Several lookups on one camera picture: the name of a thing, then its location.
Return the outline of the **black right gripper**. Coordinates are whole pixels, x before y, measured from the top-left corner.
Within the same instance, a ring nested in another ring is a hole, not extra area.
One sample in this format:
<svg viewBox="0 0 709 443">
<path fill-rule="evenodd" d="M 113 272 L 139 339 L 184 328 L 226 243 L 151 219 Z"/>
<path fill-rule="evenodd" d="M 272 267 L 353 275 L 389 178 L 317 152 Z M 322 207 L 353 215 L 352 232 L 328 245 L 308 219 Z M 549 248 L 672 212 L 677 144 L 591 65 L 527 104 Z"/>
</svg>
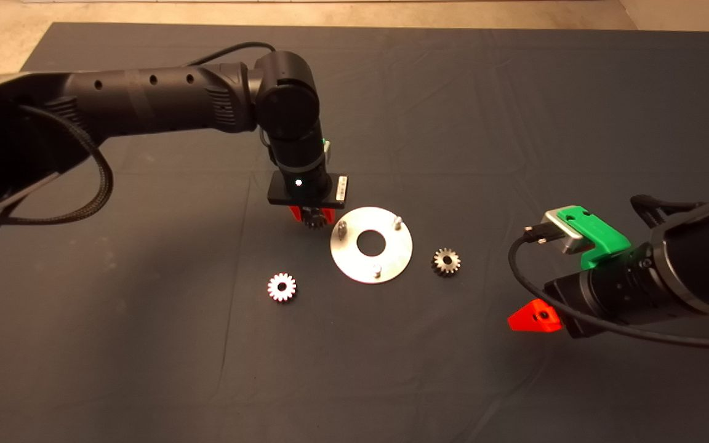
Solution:
<svg viewBox="0 0 709 443">
<path fill-rule="evenodd" d="M 658 320 L 653 301 L 657 289 L 649 269 L 641 266 L 648 246 L 638 246 L 602 261 L 598 266 L 548 281 L 546 295 L 570 308 L 622 325 L 647 325 Z M 541 299 L 529 301 L 508 317 L 512 331 L 555 333 L 563 322 L 554 307 Z"/>
</svg>

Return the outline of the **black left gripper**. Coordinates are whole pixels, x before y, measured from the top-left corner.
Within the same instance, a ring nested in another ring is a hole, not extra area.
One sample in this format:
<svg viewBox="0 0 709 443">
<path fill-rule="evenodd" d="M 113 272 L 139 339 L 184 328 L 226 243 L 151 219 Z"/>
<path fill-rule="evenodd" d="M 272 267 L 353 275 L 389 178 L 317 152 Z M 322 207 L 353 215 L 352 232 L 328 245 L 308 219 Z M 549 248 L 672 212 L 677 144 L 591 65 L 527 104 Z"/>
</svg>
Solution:
<svg viewBox="0 0 709 443">
<path fill-rule="evenodd" d="M 279 168 L 268 185 L 267 199 L 270 204 L 290 206 L 297 222 L 303 221 L 301 207 L 324 208 L 324 221 L 335 223 L 337 211 L 344 208 L 349 185 L 349 175 L 332 174 L 324 164 L 302 173 Z"/>
</svg>

